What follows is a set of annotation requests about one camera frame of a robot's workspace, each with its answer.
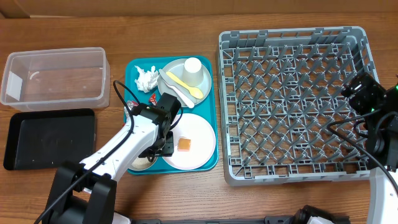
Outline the white large plate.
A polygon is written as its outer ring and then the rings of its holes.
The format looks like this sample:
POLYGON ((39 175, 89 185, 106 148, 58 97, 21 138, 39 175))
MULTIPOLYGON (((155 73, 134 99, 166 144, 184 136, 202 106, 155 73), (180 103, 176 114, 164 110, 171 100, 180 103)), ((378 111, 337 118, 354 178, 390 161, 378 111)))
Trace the white large plate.
POLYGON ((172 132, 174 153, 170 157, 164 157, 168 165, 179 170, 194 170, 210 160, 215 151, 216 136, 207 120, 197 114, 184 113, 172 132), (188 152, 177 150, 180 138, 191 140, 188 152))

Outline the grey bowl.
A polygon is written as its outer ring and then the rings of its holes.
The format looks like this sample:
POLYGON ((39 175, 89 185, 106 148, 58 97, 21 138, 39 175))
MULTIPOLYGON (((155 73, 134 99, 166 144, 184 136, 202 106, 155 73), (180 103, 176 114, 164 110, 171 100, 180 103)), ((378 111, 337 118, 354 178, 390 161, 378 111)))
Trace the grey bowl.
POLYGON ((134 171, 142 171, 150 168, 153 166, 156 162, 157 158, 155 158, 153 161, 148 160, 148 158, 137 158, 135 159, 132 164, 130 165, 129 169, 134 170, 134 171))

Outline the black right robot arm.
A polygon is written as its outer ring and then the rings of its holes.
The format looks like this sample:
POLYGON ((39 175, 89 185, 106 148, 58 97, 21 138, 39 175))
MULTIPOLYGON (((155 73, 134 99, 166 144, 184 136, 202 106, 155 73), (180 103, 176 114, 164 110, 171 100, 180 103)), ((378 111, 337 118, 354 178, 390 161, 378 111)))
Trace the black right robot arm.
POLYGON ((349 105, 365 117, 365 143, 381 165, 370 162, 371 201, 368 223, 397 223, 397 86, 383 88, 370 74, 354 77, 341 94, 349 105))

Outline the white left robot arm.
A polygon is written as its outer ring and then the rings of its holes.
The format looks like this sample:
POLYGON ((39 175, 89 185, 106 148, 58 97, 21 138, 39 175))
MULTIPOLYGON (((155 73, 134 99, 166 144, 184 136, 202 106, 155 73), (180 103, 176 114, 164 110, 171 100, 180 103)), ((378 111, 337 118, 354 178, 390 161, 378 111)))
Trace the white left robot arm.
POLYGON ((40 223, 131 223, 115 212, 120 178, 139 156, 161 155, 181 104, 161 95, 156 105, 128 109, 123 128, 99 151, 79 163, 66 161, 56 171, 40 223))

